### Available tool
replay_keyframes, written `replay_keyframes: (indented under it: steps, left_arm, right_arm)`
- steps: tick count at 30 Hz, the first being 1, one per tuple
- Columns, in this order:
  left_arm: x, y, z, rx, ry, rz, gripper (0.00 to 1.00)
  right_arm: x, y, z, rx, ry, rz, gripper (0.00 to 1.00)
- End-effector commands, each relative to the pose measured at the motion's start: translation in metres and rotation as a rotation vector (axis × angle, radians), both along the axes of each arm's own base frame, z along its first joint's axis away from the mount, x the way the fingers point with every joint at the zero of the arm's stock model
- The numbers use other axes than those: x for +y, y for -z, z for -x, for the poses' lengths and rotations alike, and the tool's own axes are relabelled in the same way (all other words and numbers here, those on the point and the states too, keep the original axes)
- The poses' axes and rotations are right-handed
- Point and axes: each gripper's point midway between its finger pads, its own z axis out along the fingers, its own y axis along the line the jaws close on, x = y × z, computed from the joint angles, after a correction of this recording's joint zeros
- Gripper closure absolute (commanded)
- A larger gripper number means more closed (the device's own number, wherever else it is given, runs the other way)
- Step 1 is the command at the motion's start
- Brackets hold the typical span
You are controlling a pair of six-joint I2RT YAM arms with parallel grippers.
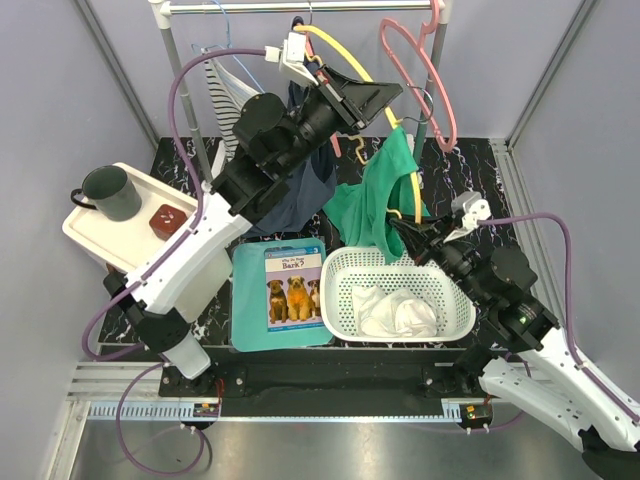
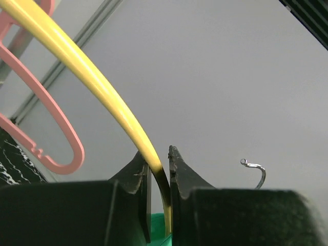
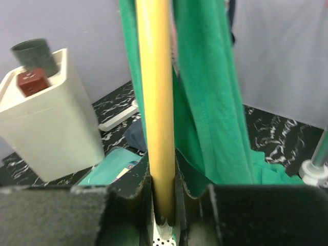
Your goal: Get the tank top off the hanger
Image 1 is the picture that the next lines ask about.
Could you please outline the yellow hanger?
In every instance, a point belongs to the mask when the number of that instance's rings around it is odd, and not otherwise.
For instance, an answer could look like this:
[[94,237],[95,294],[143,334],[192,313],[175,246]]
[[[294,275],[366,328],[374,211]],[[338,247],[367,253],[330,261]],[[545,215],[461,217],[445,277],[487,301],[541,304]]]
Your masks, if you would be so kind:
[[[362,80],[366,82],[373,81],[368,71],[362,66],[362,64],[356,59],[356,57],[328,33],[312,25],[296,25],[293,27],[293,30],[297,33],[317,36],[319,39],[329,45],[336,53],[338,53],[355,70],[355,72],[361,77]],[[414,200],[414,222],[418,224],[423,218],[423,208],[417,171],[412,171],[409,175],[409,178]]]

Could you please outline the green tank top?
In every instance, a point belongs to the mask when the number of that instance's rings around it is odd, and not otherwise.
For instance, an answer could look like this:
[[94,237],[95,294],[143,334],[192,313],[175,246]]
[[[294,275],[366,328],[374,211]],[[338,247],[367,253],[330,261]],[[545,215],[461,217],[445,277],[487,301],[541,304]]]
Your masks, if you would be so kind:
[[349,247],[376,247],[387,264],[399,260],[405,246],[387,223],[390,210],[405,219],[415,214],[410,174],[418,170],[405,130],[398,127],[364,167],[358,184],[339,184],[323,210]]

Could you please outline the coral pink hanger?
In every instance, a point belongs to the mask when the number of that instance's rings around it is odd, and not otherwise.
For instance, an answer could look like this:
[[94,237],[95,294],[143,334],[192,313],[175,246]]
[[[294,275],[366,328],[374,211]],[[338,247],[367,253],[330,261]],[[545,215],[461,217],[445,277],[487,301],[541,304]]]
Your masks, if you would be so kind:
[[[305,21],[301,16],[295,16],[292,20],[292,28],[295,28],[299,25],[304,25]],[[308,33],[306,33],[306,44],[305,44],[305,65],[307,69],[313,74],[316,75],[318,69],[323,65],[322,59],[319,55],[316,54],[311,38]],[[339,145],[339,141],[337,139],[337,135],[333,134],[329,140],[333,152],[337,158],[342,156],[341,148]]]

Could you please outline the pink plastic hanger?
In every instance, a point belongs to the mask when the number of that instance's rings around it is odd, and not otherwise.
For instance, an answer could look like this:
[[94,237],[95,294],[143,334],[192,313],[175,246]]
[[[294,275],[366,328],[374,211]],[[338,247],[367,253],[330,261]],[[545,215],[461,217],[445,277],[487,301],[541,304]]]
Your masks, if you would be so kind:
[[[451,153],[457,143],[458,131],[454,111],[438,73],[438,65],[442,55],[452,5],[452,1],[430,1],[431,19],[429,22],[421,23],[417,37],[412,35],[406,27],[392,18],[384,18],[379,25],[379,39],[383,50],[405,81],[407,87],[411,90],[412,95],[417,100],[421,109],[414,144],[414,157],[417,161],[419,161],[422,156],[428,125],[433,129],[434,138],[443,153]],[[404,38],[409,47],[420,59],[427,72],[424,87],[418,86],[417,83],[412,80],[407,69],[391,48],[387,40],[388,30],[393,30]],[[436,97],[441,101],[444,112],[447,115],[449,124],[448,137],[445,137],[442,133],[441,128],[434,118],[434,99]]]

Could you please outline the navy blue tank top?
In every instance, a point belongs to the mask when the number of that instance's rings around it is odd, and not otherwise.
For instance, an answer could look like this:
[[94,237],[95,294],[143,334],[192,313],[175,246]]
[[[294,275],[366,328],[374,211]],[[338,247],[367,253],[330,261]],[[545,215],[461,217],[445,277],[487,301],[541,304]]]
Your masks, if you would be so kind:
[[329,140],[291,174],[286,182],[289,191],[284,198],[245,233],[244,238],[299,232],[332,198],[337,185],[337,157]]

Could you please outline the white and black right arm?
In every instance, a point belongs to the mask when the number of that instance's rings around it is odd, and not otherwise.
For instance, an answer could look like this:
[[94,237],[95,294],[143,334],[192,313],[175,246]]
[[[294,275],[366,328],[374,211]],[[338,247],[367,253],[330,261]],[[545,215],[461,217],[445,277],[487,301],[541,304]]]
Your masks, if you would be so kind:
[[597,368],[585,366],[568,322],[533,296],[537,276],[522,250],[506,246],[480,256],[448,240],[457,224],[452,215],[389,222],[416,265],[437,265],[479,308],[481,329],[492,342],[555,385],[548,388],[518,374],[489,345],[473,345],[456,362],[457,390],[470,397],[483,390],[509,401],[580,451],[602,479],[638,478],[638,403]]

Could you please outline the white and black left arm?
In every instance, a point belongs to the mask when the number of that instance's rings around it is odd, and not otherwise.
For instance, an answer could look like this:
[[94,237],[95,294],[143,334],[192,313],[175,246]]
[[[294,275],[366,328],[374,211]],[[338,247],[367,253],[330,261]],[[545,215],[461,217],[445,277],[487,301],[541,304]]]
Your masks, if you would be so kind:
[[236,238],[265,218],[286,195],[288,177],[335,133],[366,128],[402,88],[397,83],[350,79],[329,66],[310,78],[302,104],[288,109],[275,94],[250,98],[233,127],[233,159],[208,193],[151,259],[127,275],[110,273],[103,284],[150,351],[181,373],[196,396],[215,386],[211,359],[175,307],[192,279]]

